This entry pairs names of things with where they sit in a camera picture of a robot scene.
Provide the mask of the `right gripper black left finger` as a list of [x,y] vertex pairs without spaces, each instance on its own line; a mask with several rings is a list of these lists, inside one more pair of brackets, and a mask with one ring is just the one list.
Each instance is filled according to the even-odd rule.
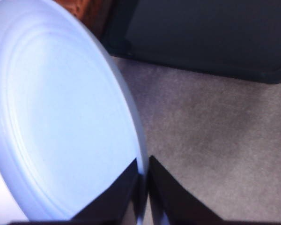
[[72,219],[75,225],[135,225],[139,215],[137,160]]

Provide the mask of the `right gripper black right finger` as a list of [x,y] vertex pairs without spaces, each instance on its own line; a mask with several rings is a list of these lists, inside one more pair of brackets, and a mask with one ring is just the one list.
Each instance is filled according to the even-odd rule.
[[155,225],[222,223],[223,219],[190,194],[154,157],[149,157],[148,190]]

